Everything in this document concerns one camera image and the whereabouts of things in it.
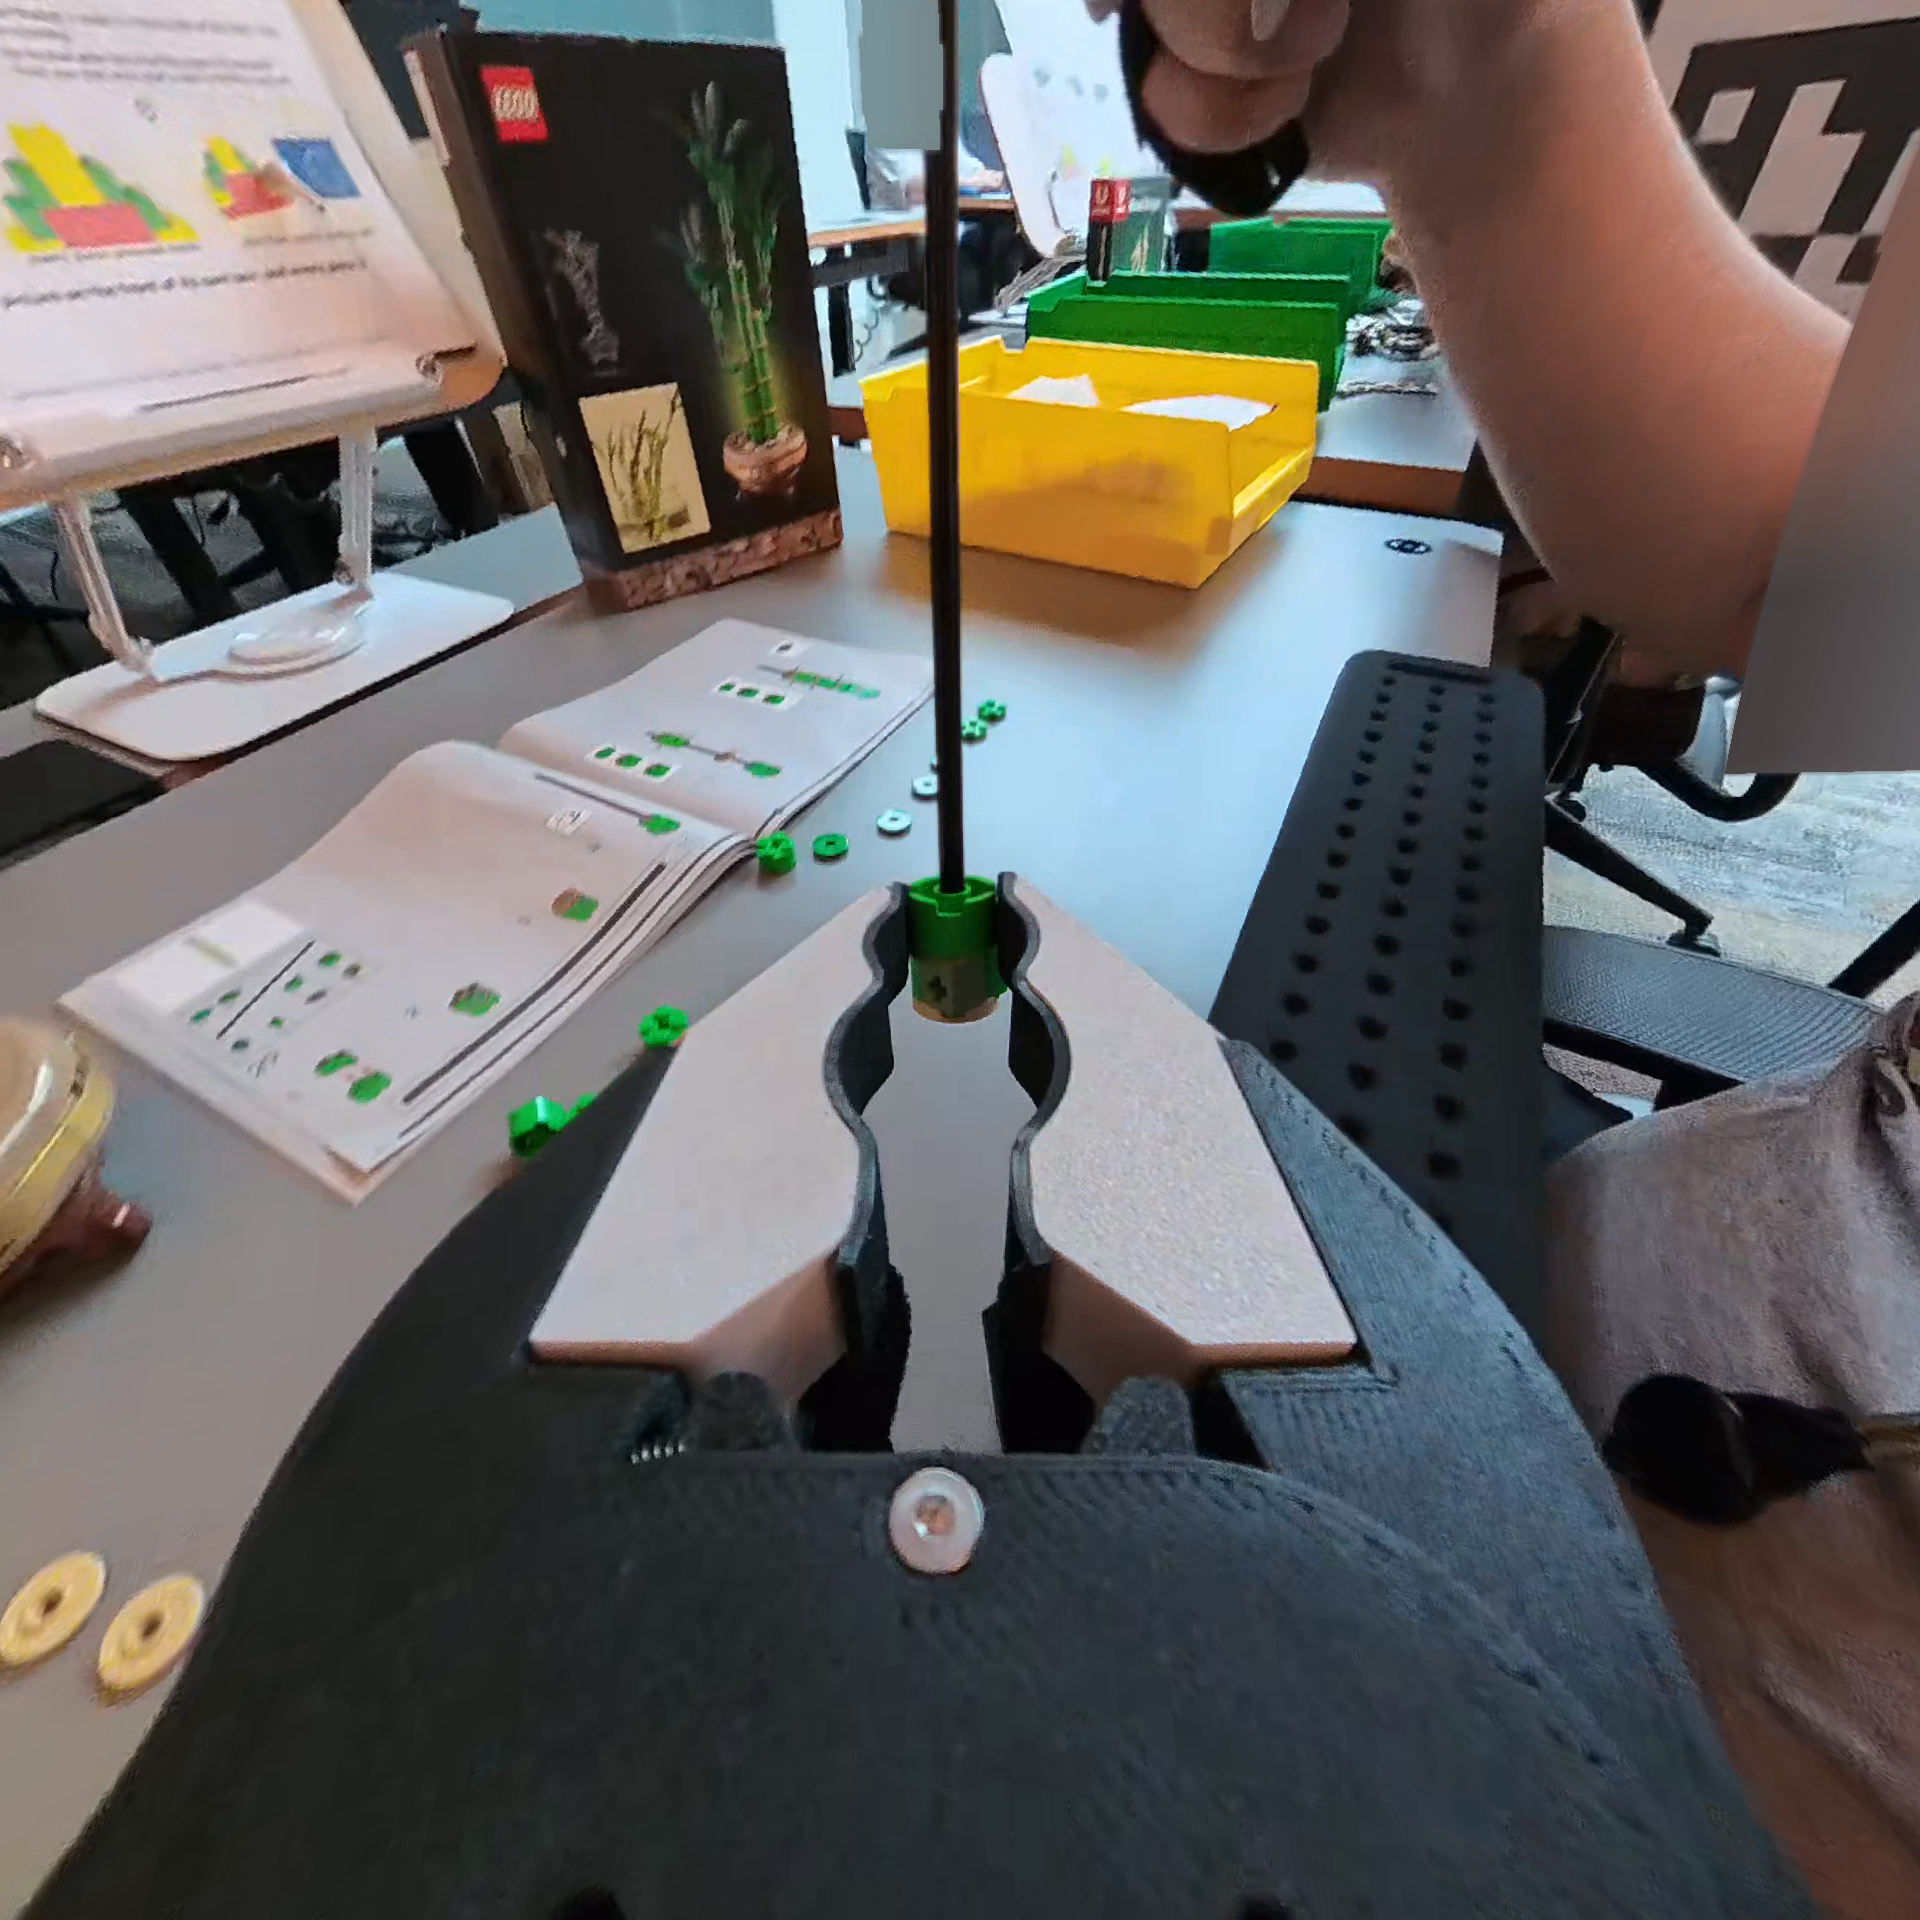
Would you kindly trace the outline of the black framed marker sign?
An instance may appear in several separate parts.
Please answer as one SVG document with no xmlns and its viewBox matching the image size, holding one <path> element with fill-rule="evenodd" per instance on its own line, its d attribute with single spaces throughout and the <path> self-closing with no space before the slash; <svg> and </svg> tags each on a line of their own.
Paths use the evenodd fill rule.
<svg viewBox="0 0 1920 1920">
<path fill-rule="evenodd" d="M 1919 156 L 1919 4 L 1641 3 L 1639 16 L 1722 203 L 1852 321 Z"/>
</svg>

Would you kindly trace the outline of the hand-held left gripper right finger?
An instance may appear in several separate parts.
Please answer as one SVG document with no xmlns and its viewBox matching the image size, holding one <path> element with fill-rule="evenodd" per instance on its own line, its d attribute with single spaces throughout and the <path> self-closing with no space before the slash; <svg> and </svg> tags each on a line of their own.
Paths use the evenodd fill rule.
<svg viewBox="0 0 1920 1920">
<path fill-rule="evenodd" d="M 984 1314 L 1006 1449 L 1076 1449 L 1113 1393 L 1324 1370 L 1359 1330 L 1227 1042 L 1032 881 L 999 879 L 1010 1157 Z"/>
</svg>

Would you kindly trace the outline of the yellow plastic bin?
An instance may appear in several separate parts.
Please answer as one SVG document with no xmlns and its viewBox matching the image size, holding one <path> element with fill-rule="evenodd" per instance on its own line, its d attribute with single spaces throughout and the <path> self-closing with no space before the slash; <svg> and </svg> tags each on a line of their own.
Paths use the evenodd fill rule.
<svg viewBox="0 0 1920 1920">
<path fill-rule="evenodd" d="M 1227 393 L 1246 427 L 1081 411 L 1006 393 L 1092 375 L 1105 401 Z M 1313 363 L 1111 344 L 958 349 L 963 546 L 1196 589 L 1299 495 L 1318 447 Z"/>
</svg>

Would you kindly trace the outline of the cluster of green round bricks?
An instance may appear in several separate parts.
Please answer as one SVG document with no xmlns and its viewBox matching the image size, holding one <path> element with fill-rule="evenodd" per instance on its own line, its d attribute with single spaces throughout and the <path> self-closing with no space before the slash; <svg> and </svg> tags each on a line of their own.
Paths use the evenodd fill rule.
<svg viewBox="0 0 1920 1920">
<path fill-rule="evenodd" d="M 631 1065 L 668 1058 L 686 1039 L 690 1017 L 676 1004 L 659 1004 L 639 1021 L 639 1051 Z M 507 1116 L 507 1149 L 519 1164 L 545 1153 L 577 1117 L 584 1117 L 601 1091 L 587 1091 L 575 1100 L 537 1095 L 513 1108 Z"/>
</svg>

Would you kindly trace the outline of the thin black axle rod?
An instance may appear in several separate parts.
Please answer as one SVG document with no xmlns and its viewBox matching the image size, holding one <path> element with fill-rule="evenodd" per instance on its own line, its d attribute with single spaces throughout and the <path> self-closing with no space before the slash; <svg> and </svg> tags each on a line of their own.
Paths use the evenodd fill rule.
<svg viewBox="0 0 1920 1920">
<path fill-rule="evenodd" d="M 963 504 L 958 488 L 958 61 L 955 3 L 938 3 L 939 136 L 926 156 L 929 291 L 929 610 L 939 780 L 939 887 L 967 887 L 966 691 L 963 691 Z"/>
</svg>

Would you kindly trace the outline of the person's grey printed shirt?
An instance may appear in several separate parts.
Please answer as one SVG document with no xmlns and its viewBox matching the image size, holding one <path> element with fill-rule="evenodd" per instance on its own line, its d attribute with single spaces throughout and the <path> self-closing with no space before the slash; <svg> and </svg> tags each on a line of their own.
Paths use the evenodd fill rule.
<svg viewBox="0 0 1920 1920">
<path fill-rule="evenodd" d="M 1599 1135 L 1548 1177 L 1543 1354 L 1602 1437 L 1691 1377 L 1919 1405 L 1916 997 L 1824 1073 Z M 1826 1916 L 1919 1916 L 1916 1455 L 1731 1527 L 1625 1497 L 1694 1680 Z"/>
</svg>

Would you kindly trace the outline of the open instruction booklet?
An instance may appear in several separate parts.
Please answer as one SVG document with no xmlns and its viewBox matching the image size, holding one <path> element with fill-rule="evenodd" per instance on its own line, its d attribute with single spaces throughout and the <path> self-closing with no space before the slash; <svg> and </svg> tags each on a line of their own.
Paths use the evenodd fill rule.
<svg viewBox="0 0 1920 1920">
<path fill-rule="evenodd" d="M 400 761 L 294 865 L 60 1011 L 360 1202 L 931 698 L 727 617 L 494 747 Z"/>
</svg>

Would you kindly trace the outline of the small dark green box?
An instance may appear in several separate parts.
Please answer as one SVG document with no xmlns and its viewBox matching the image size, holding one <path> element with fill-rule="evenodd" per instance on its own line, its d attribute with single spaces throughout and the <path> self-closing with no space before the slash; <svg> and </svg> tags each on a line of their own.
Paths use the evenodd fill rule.
<svg viewBox="0 0 1920 1920">
<path fill-rule="evenodd" d="M 1087 277 L 1161 275 L 1168 268 L 1168 177 L 1092 177 L 1088 186 Z"/>
</svg>

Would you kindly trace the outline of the green bamboo stalk segment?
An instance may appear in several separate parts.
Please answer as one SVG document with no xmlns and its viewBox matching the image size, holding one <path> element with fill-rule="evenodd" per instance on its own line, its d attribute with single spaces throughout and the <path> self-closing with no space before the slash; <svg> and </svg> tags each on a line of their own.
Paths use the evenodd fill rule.
<svg viewBox="0 0 1920 1920">
<path fill-rule="evenodd" d="M 999 962 L 999 884 L 967 875 L 947 889 L 939 879 L 905 889 L 905 937 L 914 1011 L 935 1024 L 987 1017 L 1003 992 Z"/>
</svg>

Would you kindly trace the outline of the black bamboo toy set box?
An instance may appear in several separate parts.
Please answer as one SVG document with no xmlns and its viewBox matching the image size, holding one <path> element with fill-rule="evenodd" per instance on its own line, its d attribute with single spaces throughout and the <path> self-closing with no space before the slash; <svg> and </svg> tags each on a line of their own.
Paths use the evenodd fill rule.
<svg viewBox="0 0 1920 1920">
<path fill-rule="evenodd" d="M 836 548 L 784 56 L 442 27 L 403 60 L 594 600 Z"/>
</svg>

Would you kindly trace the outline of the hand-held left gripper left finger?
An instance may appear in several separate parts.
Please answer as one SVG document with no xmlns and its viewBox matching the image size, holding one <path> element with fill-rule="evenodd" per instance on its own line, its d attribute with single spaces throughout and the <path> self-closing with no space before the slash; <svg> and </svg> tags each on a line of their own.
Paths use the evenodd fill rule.
<svg viewBox="0 0 1920 1920">
<path fill-rule="evenodd" d="M 679 1042 L 531 1354 L 759 1379 L 819 1449 L 888 1449 L 911 1309 L 867 1122 L 895 1071 L 905 889 L 883 884 Z"/>
</svg>

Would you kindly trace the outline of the document stand with instruction sheet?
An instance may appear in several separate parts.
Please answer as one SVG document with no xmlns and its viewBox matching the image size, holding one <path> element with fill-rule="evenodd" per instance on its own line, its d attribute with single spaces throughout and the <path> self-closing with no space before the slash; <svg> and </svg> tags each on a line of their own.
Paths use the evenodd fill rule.
<svg viewBox="0 0 1920 1920">
<path fill-rule="evenodd" d="M 150 769 L 223 761 L 515 613 L 374 563 L 378 439 L 505 369 L 439 167 L 344 4 L 2 8 L 4 511 L 54 515 L 108 663 L 36 719 Z M 178 641 L 131 632 L 97 497 L 320 449 L 340 555 Z"/>
</svg>

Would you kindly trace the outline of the tan round toy pot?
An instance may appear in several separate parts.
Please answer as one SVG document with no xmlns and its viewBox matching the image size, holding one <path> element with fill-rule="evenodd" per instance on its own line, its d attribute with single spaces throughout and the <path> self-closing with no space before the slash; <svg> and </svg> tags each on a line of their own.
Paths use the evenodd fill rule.
<svg viewBox="0 0 1920 1920">
<path fill-rule="evenodd" d="M 58 1268 L 128 1258 L 152 1213 L 110 1189 L 108 1068 L 68 1032 L 2 1019 L 2 1297 Z"/>
</svg>

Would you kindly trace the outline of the person's right forearm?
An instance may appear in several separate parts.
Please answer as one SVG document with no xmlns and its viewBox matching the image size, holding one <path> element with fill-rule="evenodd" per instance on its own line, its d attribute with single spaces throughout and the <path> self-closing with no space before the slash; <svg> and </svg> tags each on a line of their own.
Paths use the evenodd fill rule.
<svg viewBox="0 0 1920 1920">
<path fill-rule="evenodd" d="M 1415 4 L 1383 203 L 1505 504 L 1632 683 L 1739 677 L 1852 328 L 1719 203 L 1632 4 Z"/>
</svg>

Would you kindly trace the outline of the background document stand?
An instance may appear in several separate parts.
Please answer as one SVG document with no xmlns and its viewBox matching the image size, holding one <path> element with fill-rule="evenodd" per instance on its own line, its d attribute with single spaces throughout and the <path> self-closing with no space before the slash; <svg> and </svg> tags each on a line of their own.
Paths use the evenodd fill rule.
<svg viewBox="0 0 1920 1920">
<path fill-rule="evenodd" d="M 1088 56 L 992 56 L 978 69 L 978 93 L 1019 229 L 1042 255 L 1087 233 L 1092 181 L 1163 172 L 1136 137 L 1105 41 Z"/>
</svg>

